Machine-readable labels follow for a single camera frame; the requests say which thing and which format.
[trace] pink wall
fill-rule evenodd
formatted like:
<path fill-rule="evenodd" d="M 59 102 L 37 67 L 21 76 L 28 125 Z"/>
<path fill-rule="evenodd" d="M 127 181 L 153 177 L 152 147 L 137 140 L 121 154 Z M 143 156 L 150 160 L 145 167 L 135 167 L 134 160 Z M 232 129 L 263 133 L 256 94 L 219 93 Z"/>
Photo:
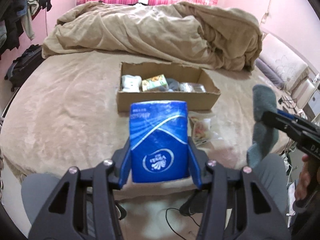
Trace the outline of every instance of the pink wall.
<path fill-rule="evenodd" d="M 224 0 L 220 6 L 241 8 L 260 21 L 268 4 L 269 0 Z M 277 36 L 314 72 L 320 72 L 320 20 L 307 0 L 272 0 L 261 29 Z"/>
<path fill-rule="evenodd" d="M 52 8 L 47 12 L 47 28 L 48 32 L 52 31 L 57 18 L 62 14 L 70 10 L 76 5 L 76 0 L 51 0 Z M 46 35 L 46 21 L 45 21 L 45 11 L 41 10 L 36 18 L 32 21 L 32 27 L 36 34 L 33 41 L 30 41 L 25 33 L 20 37 L 20 47 L 19 49 L 13 49 L 11 51 L 6 50 L 1 56 L 0 60 L 0 82 L 2 82 L 8 68 L 10 67 L 12 61 L 21 54 L 31 45 L 31 44 L 42 44 Z"/>

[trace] person's hand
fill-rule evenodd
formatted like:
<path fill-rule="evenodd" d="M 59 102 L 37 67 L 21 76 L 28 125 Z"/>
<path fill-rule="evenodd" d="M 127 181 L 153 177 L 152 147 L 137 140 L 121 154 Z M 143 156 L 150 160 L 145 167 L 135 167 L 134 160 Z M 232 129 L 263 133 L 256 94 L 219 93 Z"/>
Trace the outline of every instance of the person's hand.
<path fill-rule="evenodd" d="M 297 201 L 305 199 L 308 194 L 307 188 L 311 181 L 311 175 L 308 171 L 309 160 L 310 160 L 310 157 L 304 154 L 302 157 L 302 161 L 304 162 L 304 165 L 299 176 L 299 182 L 298 182 L 296 191 L 294 193 L 294 196 Z M 317 180 L 318 180 L 318 183 L 320 183 L 320 167 L 317 171 Z"/>

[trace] screw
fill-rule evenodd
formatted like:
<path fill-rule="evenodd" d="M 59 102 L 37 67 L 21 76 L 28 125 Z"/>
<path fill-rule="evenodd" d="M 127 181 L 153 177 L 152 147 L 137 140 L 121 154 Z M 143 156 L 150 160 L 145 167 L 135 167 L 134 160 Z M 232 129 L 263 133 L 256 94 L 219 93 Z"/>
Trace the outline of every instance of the screw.
<path fill-rule="evenodd" d="M 111 166 L 111 165 L 113 164 L 113 160 L 111 160 L 111 159 L 105 159 L 105 160 L 103 161 L 103 164 L 104 164 L 105 166 Z"/>
<path fill-rule="evenodd" d="M 249 174 L 249 173 L 252 172 L 252 169 L 251 169 L 250 167 L 248 167 L 248 166 L 244 166 L 244 167 L 243 167 L 243 171 L 244 171 L 245 173 Z"/>
<path fill-rule="evenodd" d="M 72 167 L 69 168 L 69 172 L 70 172 L 71 174 L 75 174 L 75 173 L 78 172 L 78 168 L 75 167 L 75 166 L 72 166 Z"/>
<path fill-rule="evenodd" d="M 207 164 L 210 167 L 214 167 L 215 165 L 217 165 L 217 161 L 216 160 L 208 160 Z"/>

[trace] open cardboard box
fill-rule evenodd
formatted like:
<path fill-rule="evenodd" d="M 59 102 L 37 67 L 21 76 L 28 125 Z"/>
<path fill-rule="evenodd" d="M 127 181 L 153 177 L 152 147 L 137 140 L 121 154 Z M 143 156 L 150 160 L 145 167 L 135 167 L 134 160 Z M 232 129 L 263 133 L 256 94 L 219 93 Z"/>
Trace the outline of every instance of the open cardboard box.
<path fill-rule="evenodd" d="M 142 80 L 164 74 L 166 78 L 173 78 L 178 82 L 191 82 L 204 85 L 206 92 L 181 91 L 146 91 L 140 93 L 123 92 L 121 77 L 123 75 L 141 76 Z M 121 63 L 119 90 L 117 92 L 118 111 L 130 111 L 132 103 L 153 100 L 186 101 L 188 110 L 210 110 L 220 96 L 220 90 L 214 85 L 209 75 L 201 68 L 182 65 L 179 63 L 143 62 L 140 64 Z"/>

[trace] black gripper frame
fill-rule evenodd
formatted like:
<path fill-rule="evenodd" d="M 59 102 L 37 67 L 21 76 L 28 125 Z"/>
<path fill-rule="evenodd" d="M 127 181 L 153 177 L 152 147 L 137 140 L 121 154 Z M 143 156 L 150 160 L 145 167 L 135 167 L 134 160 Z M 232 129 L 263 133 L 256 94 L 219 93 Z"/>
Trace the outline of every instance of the black gripper frame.
<path fill-rule="evenodd" d="M 208 190 L 197 240 L 290 239 L 283 216 L 251 168 L 241 171 L 224 168 L 209 161 L 191 138 L 188 144 L 193 182 L 199 189 Z M 29 240 L 123 240 L 113 190 L 120 190 L 129 176 L 129 141 L 114 153 L 112 160 L 112 164 L 106 160 L 87 170 L 69 169 L 42 207 Z M 87 187 L 93 189 L 95 237 L 88 235 L 86 226 Z M 225 236 L 228 189 L 234 194 L 230 218 L 233 230 Z"/>

